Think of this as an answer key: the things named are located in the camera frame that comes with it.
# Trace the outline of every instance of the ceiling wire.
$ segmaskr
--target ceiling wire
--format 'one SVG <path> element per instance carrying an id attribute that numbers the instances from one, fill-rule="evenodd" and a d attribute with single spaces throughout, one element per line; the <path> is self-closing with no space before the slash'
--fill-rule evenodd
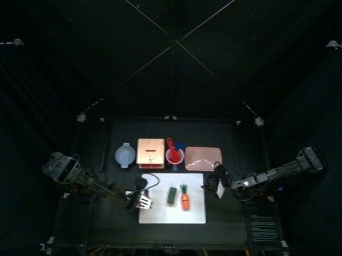
<path id="1" fill-rule="evenodd" d="M 125 3 L 143 15 L 143 17 L 159 28 L 159 30 L 172 39 L 173 35 L 169 35 L 169 33 L 161 28 L 161 26 L 157 25 L 157 23 L 144 14 L 144 12 L 128 1 L 124 0 Z M 213 79 L 216 80 L 216 82 L 221 85 L 225 86 L 225 83 L 219 79 L 219 77 L 215 75 L 215 73 L 209 70 L 209 68 L 201 63 L 201 61 L 195 57 L 195 55 L 189 52 L 189 50 L 184 47 L 184 45 L 180 43 L 223 10 L 227 9 L 227 7 L 235 2 L 235 0 L 231 0 L 179 40 L 173 40 L 173 43 L 176 45 L 180 46 L 180 48 L 187 52 L 187 54 L 193 58 L 193 60 L 197 62 L 197 64 L 205 69 L 205 71 L 209 73 L 209 75 L 213 77 Z M 151 61 L 148 61 L 139 69 L 136 72 L 133 72 L 133 74 L 115 87 L 113 91 L 107 93 L 112 94 L 135 76 L 137 73 L 140 73 L 140 71 L 172 48 L 172 46 L 169 46 L 168 48 L 165 48 L 164 51 L 161 51 L 156 57 L 152 58 Z M 232 96 L 235 97 L 235 99 L 237 101 L 240 101 L 240 103 L 243 104 L 243 106 L 247 108 L 247 110 L 252 113 L 252 115 L 255 117 L 259 117 L 258 113 L 252 110 L 252 108 L 249 107 L 249 105 L 241 100 L 240 97 L 237 97 L 237 95 L 232 92 L 229 92 L 232 94 Z M 100 103 L 100 101 L 103 101 L 103 99 L 99 99 L 88 108 L 85 108 L 85 110 L 80 113 L 80 114 L 85 114 L 85 112 L 92 109 L 92 107 L 95 107 L 97 105 L 97 103 Z"/>
<path id="2" fill-rule="evenodd" d="M 225 8 L 235 2 L 229 1 L 179 40 L 181 42 Z"/>

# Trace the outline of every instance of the black curtain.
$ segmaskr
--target black curtain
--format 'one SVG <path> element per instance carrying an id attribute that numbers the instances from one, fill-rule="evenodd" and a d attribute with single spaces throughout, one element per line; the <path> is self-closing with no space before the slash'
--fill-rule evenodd
<path id="1" fill-rule="evenodd" d="M 323 153 L 328 169 L 286 183 L 282 215 L 298 255 L 340 255 L 342 237 L 342 51 L 331 49 L 267 121 L 270 156 L 278 166 L 306 146 Z"/>
<path id="2" fill-rule="evenodd" d="M 53 151 L 70 151 L 76 119 L 24 47 L 0 45 L 0 88 L 1 254 L 38 248 L 50 235 L 57 193 L 41 165 Z"/>

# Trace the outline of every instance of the black cable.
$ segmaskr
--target black cable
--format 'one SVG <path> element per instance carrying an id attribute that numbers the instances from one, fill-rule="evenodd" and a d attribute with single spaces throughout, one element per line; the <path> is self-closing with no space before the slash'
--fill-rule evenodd
<path id="1" fill-rule="evenodd" d="M 145 173 L 145 174 L 148 174 L 148 175 L 153 176 L 153 177 L 156 178 L 157 182 L 156 182 L 152 186 L 149 186 L 149 187 L 144 188 L 141 191 L 148 190 L 149 188 L 155 187 L 155 186 L 160 183 L 160 179 L 157 178 L 157 176 L 156 176 L 156 175 L 153 175 L 152 173 Z"/>

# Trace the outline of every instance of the metal rod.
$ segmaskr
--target metal rod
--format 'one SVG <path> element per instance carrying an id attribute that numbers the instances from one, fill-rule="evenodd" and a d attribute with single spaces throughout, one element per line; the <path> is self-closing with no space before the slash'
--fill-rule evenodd
<path id="1" fill-rule="evenodd" d="M 171 37 L 171 35 L 168 34 L 168 32 L 156 24 L 156 22 L 141 12 L 141 10 L 128 1 L 124 0 L 127 4 L 129 4 L 132 6 L 132 8 L 148 19 L 148 21 L 159 28 L 159 30 Z"/>
<path id="2" fill-rule="evenodd" d="M 232 3 L 235 0 L 229 1 L 179 40 L 181 42 Z"/>
<path id="3" fill-rule="evenodd" d="M 140 71 L 152 63 L 155 60 L 171 49 L 171 47 L 167 47 L 135 72 L 133 74 L 125 78 L 125 80 L 115 87 L 115 90 L 107 94 L 112 94 L 136 75 L 140 73 Z"/>

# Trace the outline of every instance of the black enclosure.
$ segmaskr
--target black enclosure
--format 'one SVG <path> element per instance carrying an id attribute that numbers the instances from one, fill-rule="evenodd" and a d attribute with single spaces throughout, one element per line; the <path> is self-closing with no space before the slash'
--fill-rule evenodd
<path id="1" fill-rule="evenodd" d="M 228 195 L 221 208 L 205 195 L 205 227 L 141 229 L 105 199 L 60 200 L 41 173 L 60 151 L 129 186 L 141 171 L 120 171 L 115 149 L 179 136 L 220 147 L 239 177 L 315 146 L 328 169 L 284 181 L 279 220 L 292 255 L 340 255 L 340 13 L 336 0 L 1 1 L 0 254 L 44 255 L 53 232 L 92 246 L 244 250 L 243 207 Z M 155 237 L 137 243 L 124 227 Z"/>

